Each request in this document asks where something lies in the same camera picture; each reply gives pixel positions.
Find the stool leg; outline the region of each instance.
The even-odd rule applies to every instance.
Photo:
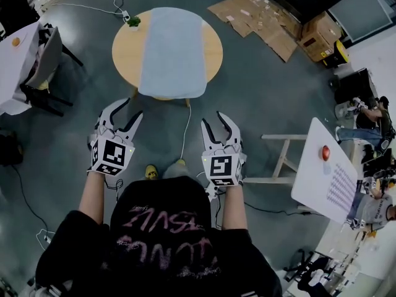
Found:
[[[134,93],[132,95],[132,99],[135,99],[137,97],[137,94],[139,93],[138,89],[134,87]]]

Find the cardboard box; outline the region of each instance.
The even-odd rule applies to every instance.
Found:
[[[314,62],[319,62],[334,54],[334,43],[341,36],[341,28],[323,12],[303,26],[298,44]]]
[[[225,0],[208,10],[229,23],[242,37],[251,32],[258,34],[285,62],[297,48],[287,32],[299,38],[301,25],[268,0]]]

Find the round wooden table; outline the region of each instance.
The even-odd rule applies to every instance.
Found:
[[[151,11],[145,11],[137,16],[141,19],[138,31],[133,32],[129,29],[128,24],[124,24],[114,38],[112,50],[113,62],[118,72],[135,87],[134,97],[137,95],[140,85],[145,39],[149,31]],[[202,36],[204,38],[206,80],[209,82],[222,65],[223,47],[215,30],[205,21],[202,23]],[[189,106],[189,99],[186,99],[186,104]]]

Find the light blue cloth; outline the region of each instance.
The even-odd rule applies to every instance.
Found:
[[[206,89],[202,18],[172,7],[152,10],[139,92],[151,97],[196,98]]]

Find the small potted plant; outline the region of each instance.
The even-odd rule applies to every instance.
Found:
[[[126,23],[132,31],[137,31],[139,29],[139,24],[141,20],[139,17],[131,17]]]

